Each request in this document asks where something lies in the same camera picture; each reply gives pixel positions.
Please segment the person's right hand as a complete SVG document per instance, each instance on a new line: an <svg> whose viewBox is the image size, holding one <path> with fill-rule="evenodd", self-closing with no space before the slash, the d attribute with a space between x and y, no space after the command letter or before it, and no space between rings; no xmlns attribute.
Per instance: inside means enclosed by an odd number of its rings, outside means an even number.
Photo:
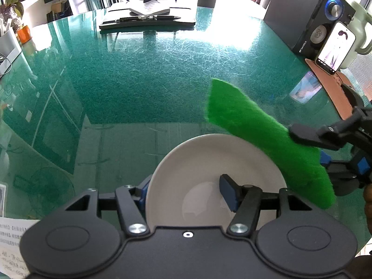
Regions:
<svg viewBox="0 0 372 279"><path fill-rule="evenodd" d="M365 201L364 213L366 215L366 223L369 233L372 234L372 184L364 188L363 198Z"/></svg>

